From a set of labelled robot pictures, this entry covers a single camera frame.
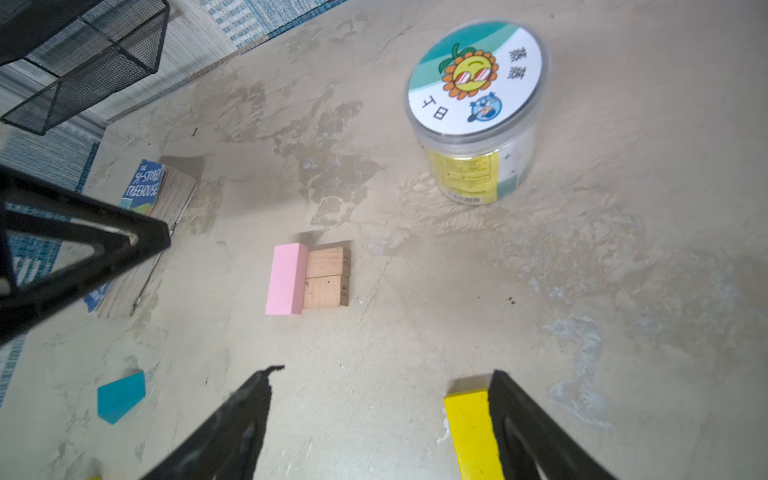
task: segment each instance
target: round lid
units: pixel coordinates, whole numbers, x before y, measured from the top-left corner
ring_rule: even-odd
[[[509,22],[454,30],[411,73],[406,103],[415,123],[439,135],[472,135],[511,120],[535,95],[544,48]]]

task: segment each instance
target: cartoon character sticker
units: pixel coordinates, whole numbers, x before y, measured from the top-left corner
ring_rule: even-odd
[[[455,43],[451,56],[438,66],[440,73],[445,72],[443,90],[450,97],[458,100],[474,97],[480,90],[490,87],[497,77],[498,64],[490,51],[483,52],[473,47],[459,51],[458,43]]]
[[[489,121],[501,113],[502,101],[491,92],[484,97],[478,98],[477,101],[473,101],[470,107],[472,107],[472,115],[467,118],[467,121]]]

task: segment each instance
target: yellow block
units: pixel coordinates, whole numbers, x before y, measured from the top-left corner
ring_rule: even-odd
[[[504,480],[488,413],[488,390],[454,393],[443,402],[462,480]]]

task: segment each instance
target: natural wood block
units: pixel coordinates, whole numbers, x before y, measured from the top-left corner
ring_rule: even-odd
[[[310,252],[306,261],[306,278],[332,275],[349,276],[349,250],[334,247]]]
[[[304,308],[349,305],[349,277],[318,276],[304,281]]]

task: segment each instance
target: cartoon sunflower sticker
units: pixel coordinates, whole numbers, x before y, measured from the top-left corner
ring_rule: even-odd
[[[474,97],[480,90],[490,87],[497,77],[498,64],[490,51],[483,52],[473,47],[459,51],[458,43],[455,43],[451,56],[438,66],[440,73],[445,71],[442,78],[445,85],[442,89],[450,97],[458,97],[459,100],[467,95]]]

